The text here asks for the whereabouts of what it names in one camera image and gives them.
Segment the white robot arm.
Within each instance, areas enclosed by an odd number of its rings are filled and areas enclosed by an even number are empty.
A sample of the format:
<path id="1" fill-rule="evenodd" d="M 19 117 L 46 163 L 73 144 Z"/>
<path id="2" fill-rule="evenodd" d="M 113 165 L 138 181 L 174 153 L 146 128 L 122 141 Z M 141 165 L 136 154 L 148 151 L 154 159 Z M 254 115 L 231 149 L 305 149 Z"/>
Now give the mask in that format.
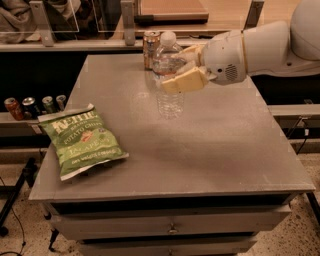
<path id="1" fill-rule="evenodd" d="M 169 94 L 199 90 L 209 82 L 238 83 L 248 76 L 297 77 L 320 70 L 320 0 L 301 0 L 291 21 L 276 21 L 214 36 L 178 54 L 187 63 L 162 79 Z"/>

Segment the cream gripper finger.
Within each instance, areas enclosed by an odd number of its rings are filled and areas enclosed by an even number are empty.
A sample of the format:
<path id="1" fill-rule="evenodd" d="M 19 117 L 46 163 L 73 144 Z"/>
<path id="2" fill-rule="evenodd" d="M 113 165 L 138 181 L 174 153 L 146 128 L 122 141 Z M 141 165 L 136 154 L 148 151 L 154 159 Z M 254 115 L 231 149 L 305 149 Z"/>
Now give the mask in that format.
<path id="1" fill-rule="evenodd" d="M 192 92 L 203 89 L 208 83 L 207 71 L 204 67 L 194 67 L 161 83 L 162 89 L 169 94 Z"/>
<path id="2" fill-rule="evenodd" d="M 175 54 L 175 57 L 185 61 L 185 64 L 177 70 L 177 74 L 183 74 L 194 67 L 200 67 L 202 65 L 202 50 L 203 45 L 193 45 Z"/>

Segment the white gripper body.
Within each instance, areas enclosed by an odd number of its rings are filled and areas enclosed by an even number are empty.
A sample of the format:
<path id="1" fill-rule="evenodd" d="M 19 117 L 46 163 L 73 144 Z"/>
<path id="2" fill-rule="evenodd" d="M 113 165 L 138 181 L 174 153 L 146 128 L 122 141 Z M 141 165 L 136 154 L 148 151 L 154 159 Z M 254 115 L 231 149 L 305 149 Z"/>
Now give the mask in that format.
<path id="1" fill-rule="evenodd" d="M 232 30 L 210 39 L 201 50 L 201 65 L 217 84 L 242 82 L 247 75 L 242 31 Z"/>

